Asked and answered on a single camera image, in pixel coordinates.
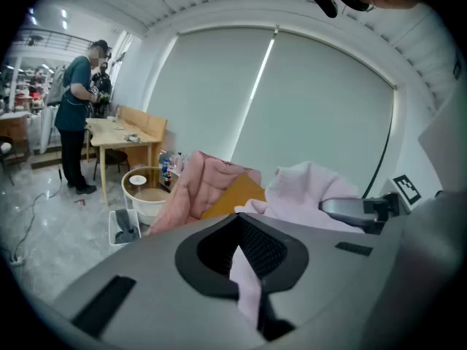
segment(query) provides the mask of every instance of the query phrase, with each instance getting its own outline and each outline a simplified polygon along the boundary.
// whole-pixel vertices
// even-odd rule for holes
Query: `chair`
[[[94,147],[96,151],[96,166],[94,167],[94,177],[93,180],[96,180],[96,170],[97,164],[101,164],[100,162],[100,155],[99,155],[99,147]],[[105,168],[107,166],[118,166],[118,172],[120,172],[120,165],[122,163],[126,163],[128,166],[128,171],[130,171],[130,163],[128,162],[128,156],[125,152],[121,152],[120,150],[113,150],[113,149],[106,149],[105,151]]]
[[[1,150],[0,150],[1,167],[3,168],[3,172],[6,174],[7,170],[5,169],[6,167],[5,160],[9,157],[11,152],[15,154],[16,158],[18,158],[18,156],[16,155],[15,144],[13,143],[13,139],[11,137],[0,136],[0,147],[1,147]],[[18,161],[17,161],[17,164],[18,164],[18,168],[21,169],[20,163]],[[9,180],[11,181],[11,183],[15,185],[15,183],[13,182],[11,173],[8,173],[8,176],[9,176]]]

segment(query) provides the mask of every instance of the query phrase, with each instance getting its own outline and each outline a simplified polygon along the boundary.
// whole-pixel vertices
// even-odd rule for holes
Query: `wooden table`
[[[89,133],[87,134],[86,158],[89,162],[89,141],[93,146],[100,147],[99,161],[101,165],[102,195],[104,203],[108,206],[105,182],[105,149],[147,146],[147,164],[150,167],[153,166],[153,144],[160,143],[161,140],[142,132],[139,128],[129,125],[124,120],[111,122],[109,120],[99,118],[88,118],[86,123],[86,129],[93,134],[93,138],[91,140],[89,140]],[[116,127],[123,127],[123,129],[116,130]],[[138,134],[140,139],[139,143],[133,143],[125,140],[125,135],[131,135],[133,133]]]

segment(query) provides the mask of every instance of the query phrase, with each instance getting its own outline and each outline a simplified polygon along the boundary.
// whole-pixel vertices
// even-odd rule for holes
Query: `black shoes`
[[[91,193],[95,192],[97,190],[97,187],[95,185],[88,185],[87,187],[81,189],[81,190],[76,190],[77,195],[90,195]]]

